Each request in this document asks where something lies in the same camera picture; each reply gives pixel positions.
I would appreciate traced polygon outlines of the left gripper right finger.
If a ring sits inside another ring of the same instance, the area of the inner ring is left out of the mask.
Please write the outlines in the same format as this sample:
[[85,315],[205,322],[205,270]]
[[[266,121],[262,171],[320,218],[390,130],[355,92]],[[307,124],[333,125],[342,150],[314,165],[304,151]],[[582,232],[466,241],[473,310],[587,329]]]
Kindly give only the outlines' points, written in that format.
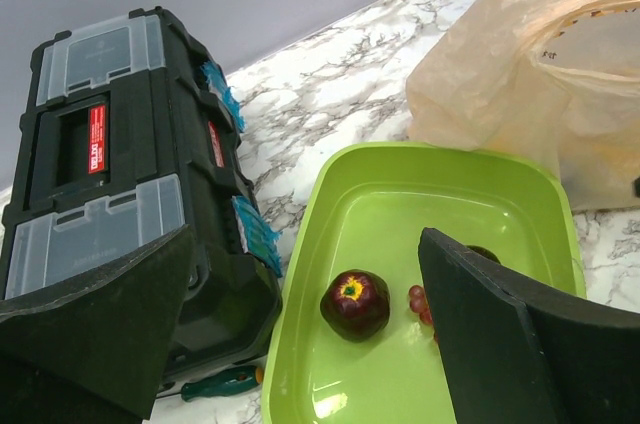
[[419,265],[459,423],[636,423],[639,316],[557,290],[437,229]]

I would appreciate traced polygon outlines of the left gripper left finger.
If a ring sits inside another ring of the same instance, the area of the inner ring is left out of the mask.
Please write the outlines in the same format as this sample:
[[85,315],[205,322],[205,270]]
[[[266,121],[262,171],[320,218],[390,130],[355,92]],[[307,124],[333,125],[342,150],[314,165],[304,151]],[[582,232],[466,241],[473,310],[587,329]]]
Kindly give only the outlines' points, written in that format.
[[107,264],[2,301],[2,422],[149,418],[194,247],[183,226]]

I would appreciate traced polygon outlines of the fake red grape bunch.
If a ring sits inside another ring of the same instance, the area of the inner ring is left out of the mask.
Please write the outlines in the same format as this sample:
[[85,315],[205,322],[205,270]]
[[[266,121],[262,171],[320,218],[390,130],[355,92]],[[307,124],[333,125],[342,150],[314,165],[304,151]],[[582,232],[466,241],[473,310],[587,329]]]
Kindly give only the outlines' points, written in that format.
[[411,286],[408,291],[408,299],[409,309],[418,316],[423,324],[431,328],[433,331],[433,340],[436,344],[439,344],[439,338],[434,327],[434,320],[425,289],[420,285]]

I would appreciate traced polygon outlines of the dark purple fake plum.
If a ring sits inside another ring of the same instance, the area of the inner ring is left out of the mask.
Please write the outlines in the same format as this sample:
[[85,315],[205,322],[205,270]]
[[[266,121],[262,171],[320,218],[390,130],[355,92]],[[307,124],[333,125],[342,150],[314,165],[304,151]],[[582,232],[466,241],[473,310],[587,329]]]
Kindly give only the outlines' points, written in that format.
[[484,257],[485,259],[491,260],[497,264],[500,264],[501,261],[500,259],[497,257],[496,254],[494,254],[492,251],[490,251],[489,249],[486,249],[482,246],[477,246],[477,245],[468,245],[467,248],[473,252],[475,252],[476,254]]

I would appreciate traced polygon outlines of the translucent orange plastic bag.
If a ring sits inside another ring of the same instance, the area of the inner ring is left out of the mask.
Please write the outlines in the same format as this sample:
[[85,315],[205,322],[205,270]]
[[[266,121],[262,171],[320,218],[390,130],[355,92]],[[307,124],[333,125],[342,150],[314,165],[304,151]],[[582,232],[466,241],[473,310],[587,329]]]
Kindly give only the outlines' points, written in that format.
[[639,0],[477,0],[406,94],[413,140],[527,158],[576,211],[639,203]]

